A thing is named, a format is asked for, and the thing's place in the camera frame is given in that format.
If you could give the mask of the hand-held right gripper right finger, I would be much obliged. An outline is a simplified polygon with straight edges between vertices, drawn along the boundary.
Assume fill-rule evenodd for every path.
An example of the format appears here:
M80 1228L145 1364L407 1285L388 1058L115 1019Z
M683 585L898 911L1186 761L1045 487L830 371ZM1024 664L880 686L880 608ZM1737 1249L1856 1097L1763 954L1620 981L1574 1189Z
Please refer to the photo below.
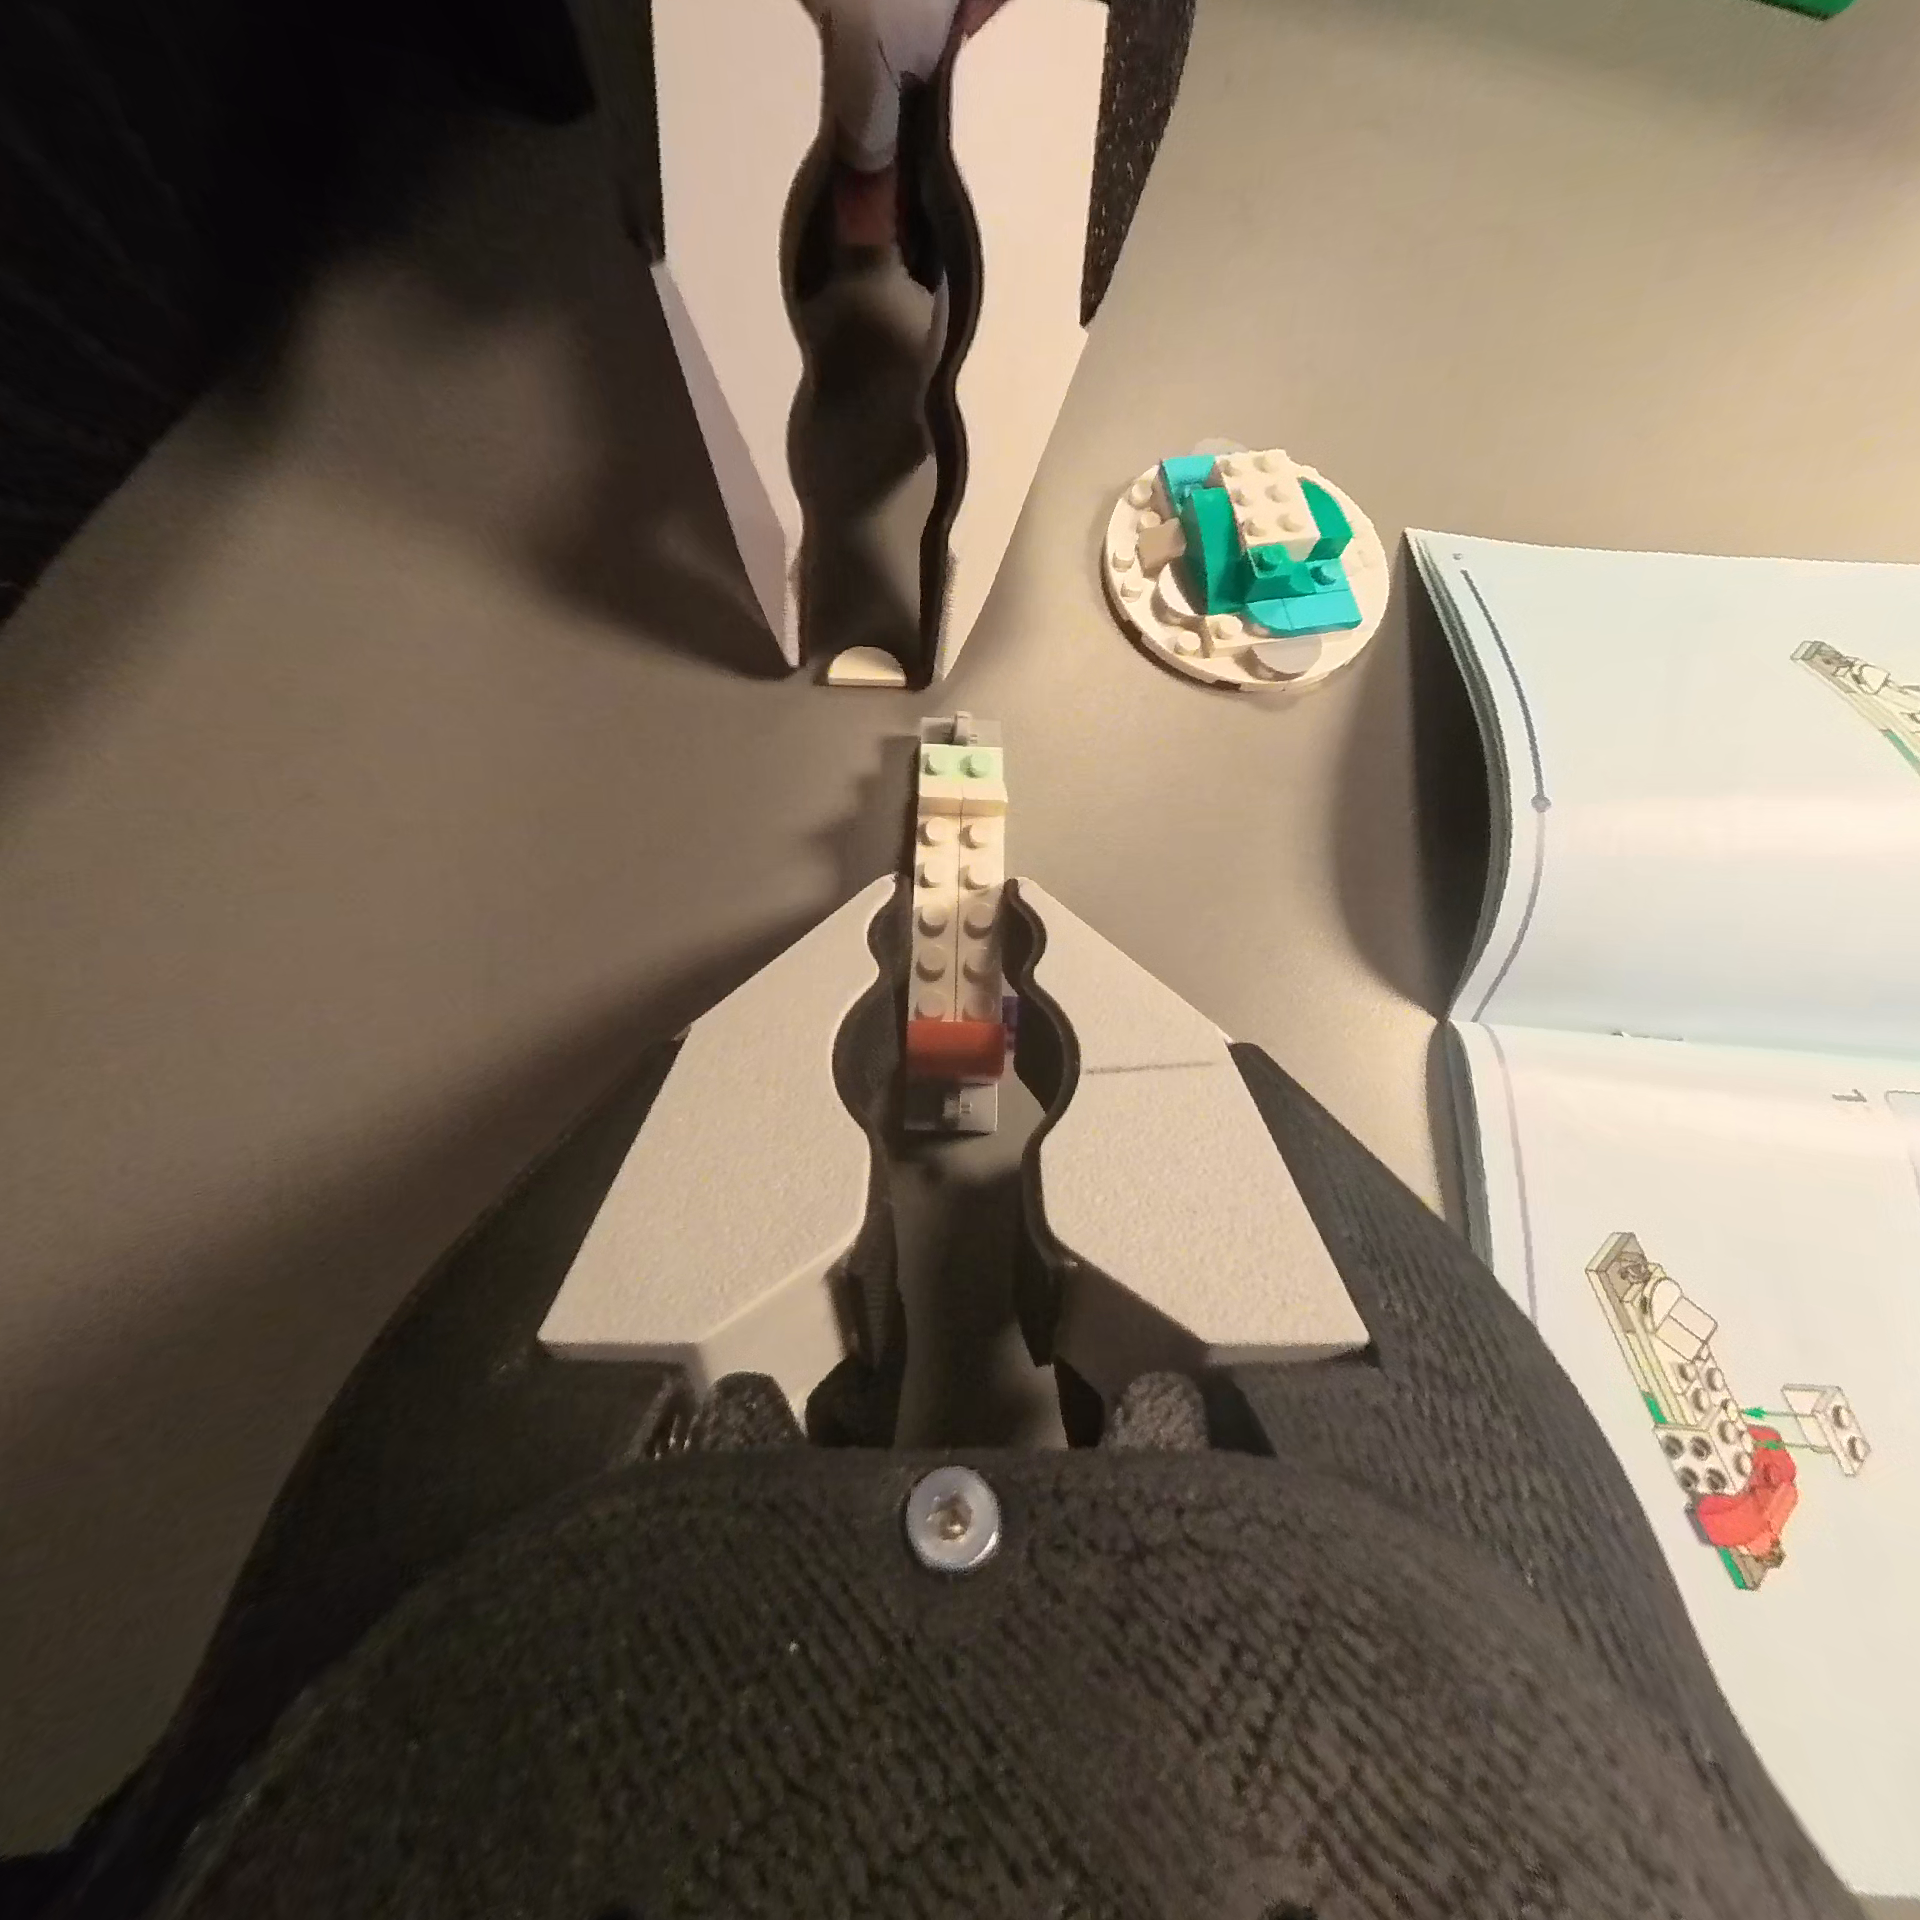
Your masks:
M1336 1359L1367 1319L1231 1039L1035 877L1008 896L1024 1144L1016 1327L1035 1364Z

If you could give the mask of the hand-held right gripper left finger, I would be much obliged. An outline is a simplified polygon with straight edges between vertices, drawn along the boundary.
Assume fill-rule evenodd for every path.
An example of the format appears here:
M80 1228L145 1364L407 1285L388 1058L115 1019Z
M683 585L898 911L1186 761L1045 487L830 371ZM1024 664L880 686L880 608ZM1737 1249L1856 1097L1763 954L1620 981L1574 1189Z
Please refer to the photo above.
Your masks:
M880 981L876 877L691 1026L545 1327L557 1359L831 1373L876 1151L831 1048Z

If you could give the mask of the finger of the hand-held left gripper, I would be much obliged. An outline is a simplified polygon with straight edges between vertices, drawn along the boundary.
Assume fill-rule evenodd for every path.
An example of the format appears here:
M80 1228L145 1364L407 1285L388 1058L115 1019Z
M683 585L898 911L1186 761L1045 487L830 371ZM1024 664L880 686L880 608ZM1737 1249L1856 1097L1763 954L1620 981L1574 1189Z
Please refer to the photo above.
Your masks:
M707 463L788 664L803 659L803 505L788 426L803 345L788 211L824 145L824 29L796 0L656 0L658 310Z
M1112 12L1016 0L932 84L944 345L927 389L939 505L919 540L927 677L951 677L1016 530L1089 345L1089 211Z

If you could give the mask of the long white lego assembly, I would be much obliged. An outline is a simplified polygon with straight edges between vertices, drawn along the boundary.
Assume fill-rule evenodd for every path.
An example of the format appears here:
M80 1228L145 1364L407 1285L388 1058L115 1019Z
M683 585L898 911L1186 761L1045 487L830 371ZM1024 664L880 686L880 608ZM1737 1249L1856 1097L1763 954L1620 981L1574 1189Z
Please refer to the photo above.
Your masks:
M1016 1051L1008 980L1008 748L1002 721L919 721L909 837L900 1130L988 1137Z

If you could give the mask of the round white lego plate assembly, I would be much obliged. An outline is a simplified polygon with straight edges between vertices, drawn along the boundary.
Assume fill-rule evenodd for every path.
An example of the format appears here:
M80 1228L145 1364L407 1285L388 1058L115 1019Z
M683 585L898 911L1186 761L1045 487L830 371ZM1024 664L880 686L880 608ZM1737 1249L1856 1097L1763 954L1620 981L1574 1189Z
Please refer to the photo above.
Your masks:
M1176 677L1304 694L1380 633L1386 545L1288 453L1202 437L1114 489L1099 585L1114 633Z

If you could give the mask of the open lego instruction booklet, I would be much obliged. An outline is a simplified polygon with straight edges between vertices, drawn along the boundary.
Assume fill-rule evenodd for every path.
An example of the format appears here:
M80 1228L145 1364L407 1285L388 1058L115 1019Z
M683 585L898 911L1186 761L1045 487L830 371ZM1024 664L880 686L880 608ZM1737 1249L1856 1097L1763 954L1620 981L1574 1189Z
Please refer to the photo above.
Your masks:
M1837 1877L1920 1812L1920 564L1414 530L1490 775L1478 1249Z

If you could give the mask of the person's left hand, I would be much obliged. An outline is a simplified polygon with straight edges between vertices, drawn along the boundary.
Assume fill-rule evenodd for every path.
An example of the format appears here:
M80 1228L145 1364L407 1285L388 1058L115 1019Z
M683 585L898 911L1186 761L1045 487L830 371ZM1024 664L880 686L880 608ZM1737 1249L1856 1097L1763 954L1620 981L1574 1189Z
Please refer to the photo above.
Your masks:
M831 259L909 252L900 150L893 150L887 164L830 150L830 252Z

